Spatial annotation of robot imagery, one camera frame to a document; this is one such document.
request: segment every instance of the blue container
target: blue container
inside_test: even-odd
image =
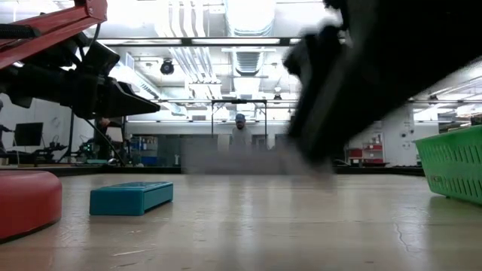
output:
[[[172,201],[172,182],[132,182],[90,192],[91,215],[143,215],[145,210]]]
[[[143,165],[157,165],[157,157],[141,157],[141,163]]]

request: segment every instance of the cable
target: cable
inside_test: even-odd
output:
[[[108,146],[113,150],[115,156],[119,159],[120,166],[126,166],[126,163],[122,160],[120,154],[115,150],[114,145],[107,139],[107,137],[95,126],[93,125],[88,119],[84,119],[87,123],[94,129],[94,131],[98,132],[105,142],[107,142]]]
[[[15,135],[14,135],[14,145],[17,146],[17,141],[15,140]],[[15,149],[15,151],[17,152],[17,167],[20,168],[20,155],[18,154],[17,149]]]
[[[97,23],[96,32],[93,34],[93,38],[89,44],[89,47],[92,46],[92,44],[97,41],[97,38],[99,37],[99,33],[100,33],[100,23]]]
[[[47,147],[47,146],[45,146],[44,134],[42,134],[42,144],[44,145],[44,148],[46,148],[46,147]]]
[[[84,58],[85,58],[84,46],[82,46],[83,44],[81,40],[78,39],[77,37],[74,38],[74,41],[77,44],[79,53],[81,54],[81,61],[84,61]]]

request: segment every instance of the green plastic basket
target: green plastic basket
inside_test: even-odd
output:
[[[415,144],[432,192],[482,204],[482,126]]]

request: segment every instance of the ceiling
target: ceiling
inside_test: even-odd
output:
[[[107,38],[159,38],[160,34],[156,26],[163,21],[163,17],[159,9],[161,0],[108,0],[108,21],[102,24],[99,34],[99,39]],[[246,0],[252,2],[254,8],[261,7],[262,1]],[[272,25],[271,36],[274,37],[298,37],[308,29],[315,29],[325,20],[339,20],[338,15],[325,10],[321,0],[273,0],[276,2],[274,6],[274,21]],[[169,15],[172,19],[173,5],[179,5],[179,20],[184,19],[184,0],[169,0]],[[203,5],[203,30],[208,37],[227,37],[229,35],[226,22],[226,8],[223,5],[223,0],[193,0],[193,8],[197,5]],[[31,0],[31,1],[5,1],[0,0],[0,23],[10,23],[15,20],[22,20],[25,18],[38,15],[40,12],[51,12],[63,8],[69,8],[73,5],[73,1],[50,1],[50,0]],[[256,20],[256,13],[251,17],[248,14],[246,20]],[[188,31],[181,23],[182,34],[185,37]],[[86,31],[88,35],[93,34],[94,29]],[[179,99],[187,98],[189,90],[186,87],[186,75],[172,55],[172,51],[167,47],[113,47],[121,57],[128,53],[135,60],[134,69],[146,81],[156,87],[160,92],[176,93]],[[223,47],[210,47],[209,58],[212,64],[212,70],[219,79],[219,89],[221,95],[226,97],[235,97],[238,89],[234,84],[233,71],[233,57],[232,53],[225,53],[223,50],[228,49]],[[261,63],[261,69],[256,74],[260,77],[257,89],[253,92],[253,99],[272,99],[275,93],[282,94],[283,99],[296,99],[300,90],[300,84],[297,78],[288,75],[288,72],[282,66],[282,59],[286,54],[287,47],[268,47],[270,52],[264,53],[264,58]],[[174,73],[171,75],[162,75],[160,73],[160,65],[164,59],[174,59]],[[200,64],[199,59],[194,56],[195,61]],[[477,78],[482,78],[482,65],[476,62],[474,65],[466,69],[458,71],[446,79],[438,82],[433,87],[429,88],[424,93],[421,93],[415,99],[427,100],[436,93],[437,99],[477,99],[482,100],[482,81]],[[149,98],[149,95],[142,93],[142,96]],[[272,105],[278,107],[285,107],[278,109],[280,119],[289,118],[293,112],[288,107],[293,107],[292,104]],[[437,108],[433,108],[433,104],[414,105],[416,113],[426,113],[426,110],[443,114],[444,116],[456,116],[454,111],[448,109],[456,109],[460,106],[459,103],[446,104]],[[225,106],[230,117],[233,113],[239,111],[239,107]],[[206,115],[210,115],[209,107],[206,106],[190,106],[188,110],[204,110]]]

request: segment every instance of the person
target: person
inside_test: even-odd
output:
[[[2,111],[2,108],[3,108],[3,102],[0,100],[0,112]],[[7,150],[5,150],[5,146],[3,145],[3,140],[2,140],[3,132],[13,132],[13,130],[8,129],[7,127],[0,124],[0,153],[2,154],[7,152]]]
[[[107,117],[101,117],[98,121],[97,128],[99,131],[105,136],[107,133],[107,128],[109,127],[122,127],[119,123],[116,123],[114,121],[111,121]],[[95,137],[95,142],[99,146],[99,152],[97,153],[97,159],[101,160],[109,160],[111,158],[111,147],[105,140],[102,138],[102,136],[97,136]]]
[[[233,128],[233,143],[234,150],[248,150],[252,145],[252,134],[248,127],[246,127],[246,117],[243,114],[236,115],[236,127]]]

